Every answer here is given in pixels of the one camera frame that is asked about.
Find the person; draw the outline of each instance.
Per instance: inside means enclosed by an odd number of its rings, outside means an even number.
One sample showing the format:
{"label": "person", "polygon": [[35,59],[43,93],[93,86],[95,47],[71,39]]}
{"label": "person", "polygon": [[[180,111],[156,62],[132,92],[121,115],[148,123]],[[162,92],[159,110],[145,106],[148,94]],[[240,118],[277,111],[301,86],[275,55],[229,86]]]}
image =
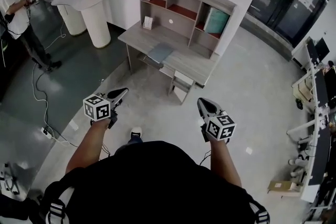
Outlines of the person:
{"label": "person", "polygon": [[[98,161],[109,122],[101,120],[92,124],[71,157],[64,178],[45,191],[45,197],[54,201],[54,209],[59,204],[64,210],[67,204],[69,223],[139,222],[141,219],[269,223],[264,207],[242,188],[224,141],[210,140],[209,170],[197,165],[175,145],[143,142],[141,128],[135,127],[127,145],[119,148],[114,156]],[[74,186],[71,198],[58,203],[57,198],[67,185]],[[52,187],[54,193],[57,190],[57,197],[51,199]],[[50,223],[60,223],[55,218],[62,214],[54,213],[47,215]]]}
{"label": "person", "polygon": [[35,35],[30,25],[26,6],[29,0],[0,0],[0,11],[3,18],[14,15],[12,21],[7,24],[6,36],[10,39],[21,41],[26,47],[32,60],[39,64],[40,68],[52,71],[61,66],[61,62],[52,62],[49,54],[46,54],[43,45]]}
{"label": "person", "polygon": [[333,61],[328,61],[328,64],[323,67],[323,74],[326,74],[334,66]]}

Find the white floor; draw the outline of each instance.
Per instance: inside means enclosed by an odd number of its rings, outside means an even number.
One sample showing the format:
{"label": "white floor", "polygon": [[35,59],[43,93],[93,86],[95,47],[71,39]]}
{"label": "white floor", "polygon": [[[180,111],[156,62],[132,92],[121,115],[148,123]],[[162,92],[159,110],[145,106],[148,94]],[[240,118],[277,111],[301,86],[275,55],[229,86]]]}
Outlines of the white floor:
{"label": "white floor", "polygon": [[[298,198],[267,194],[272,179],[288,178],[288,159],[297,152],[286,130],[305,122],[305,113],[296,108],[291,84],[300,70],[254,35],[240,28],[227,48],[206,87],[195,87],[183,105],[174,94],[166,95],[170,79],[147,67],[123,79],[130,93],[117,112],[118,122],[106,132],[104,142],[111,153],[129,139],[133,126],[141,126],[144,141],[164,140],[179,146],[199,163],[209,144],[199,127],[196,101],[211,99],[222,106],[237,123],[229,150],[243,187],[270,213],[271,223],[300,223],[306,203]],[[114,87],[106,80],[104,89]],[[79,144],[89,128],[80,110],[63,135]],[[75,148],[56,144],[46,159],[33,188],[44,190],[63,177]],[[204,165],[209,167],[208,159]]]}

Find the gray concrete floor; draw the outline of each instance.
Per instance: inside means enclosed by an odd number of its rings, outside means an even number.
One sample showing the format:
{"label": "gray concrete floor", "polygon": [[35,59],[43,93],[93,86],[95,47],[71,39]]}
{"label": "gray concrete floor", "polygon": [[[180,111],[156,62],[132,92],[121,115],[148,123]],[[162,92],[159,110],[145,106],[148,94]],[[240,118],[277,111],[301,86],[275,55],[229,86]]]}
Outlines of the gray concrete floor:
{"label": "gray concrete floor", "polygon": [[[62,18],[56,7],[45,2],[31,8],[31,24],[47,47],[60,35]],[[49,124],[62,132],[82,106],[82,100],[90,95],[109,74],[127,57],[127,51],[117,37],[123,29],[109,25],[111,44],[96,49],[86,31],[73,37],[65,25],[59,38],[48,49],[53,61],[61,60],[60,69],[44,74],[38,87],[48,94]],[[0,106],[0,163],[10,162],[17,170],[24,170],[22,181],[30,185],[48,155],[54,141],[44,139],[41,127],[44,124],[45,102],[37,102],[33,96],[31,76],[34,63],[25,61]],[[35,69],[35,81],[42,73]],[[41,92],[37,98],[44,99]]]}
{"label": "gray concrete floor", "polygon": [[[263,41],[240,28],[205,88],[194,87],[183,105],[173,93],[166,94],[170,78],[150,67],[120,81],[118,86],[128,87],[130,92],[118,108],[118,122],[107,130],[104,143],[113,154],[128,141],[131,128],[140,126],[144,141],[175,144],[200,163],[209,144],[204,143],[201,134],[196,101],[199,97],[211,99],[237,123],[228,148],[243,187],[267,208],[272,224],[301,223],[306,202],[267,194],[271,180],[289,178],[291,167],[287,161],[297,156],[296,145],[286,130],[307,120],[305,111],[297,109],[291,88],[301,76],[294,63],[287,62]],[[110,81],[113,80],[106,80],[100,89],[113,88],[115,83]],[[63,135],[78,145],[90,124],[82,108],[73,121],[79,128],[75,130],[68,125]],[[33,188],[44,190],[60,180],[74,151],[72,146],[56,144]],[[100,157],[105,158],[106,154],[102,152]],[[209,159],[204,166],[209,167]],[[223,214],[229,214],[225,208]]]}

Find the jeans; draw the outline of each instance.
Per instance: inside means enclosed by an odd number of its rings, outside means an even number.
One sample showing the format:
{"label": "jeans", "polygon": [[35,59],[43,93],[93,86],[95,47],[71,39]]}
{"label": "jeans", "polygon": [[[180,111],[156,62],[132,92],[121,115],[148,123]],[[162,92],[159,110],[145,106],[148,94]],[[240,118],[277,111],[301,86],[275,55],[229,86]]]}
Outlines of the jeans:
{"label": "jeans", "polygon": [[18,38],[26,47],[30,57],[38,62],[44,69],[49,69],[51,60],[47,57],[44,47],[38,37],[35,35],[31,25],[28,26]]}
{"label": "jeans", "polygon": [[117,149],[115,154],[118,154],[118,152],[122,151],[125,147],[136,143],[142,143],[142,139],[137,135],[133,135],[126,145],[123,145]]}

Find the round white table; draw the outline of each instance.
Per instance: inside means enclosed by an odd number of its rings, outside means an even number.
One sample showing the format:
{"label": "round white table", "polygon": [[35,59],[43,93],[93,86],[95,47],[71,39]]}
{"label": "round white table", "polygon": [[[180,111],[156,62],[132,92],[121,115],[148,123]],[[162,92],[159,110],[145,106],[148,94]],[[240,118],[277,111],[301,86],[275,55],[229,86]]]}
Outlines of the round white table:
{"label": "round white table", "polygon": [[[83,30],[83,22],[80,16],[76,14],[76,11],[81,12],[82,19],[88,29],[93,45],[96,48],[103,48],[110,43],[111,36],[102,1],[103,0],[53,0],[51,4],[59,6],[58,10],[72,35],[78,35],[85,31],[85,29]],[[70,9],[71,12],[69,12],[68,7],[65,6],[70,6],[74,10]]]}

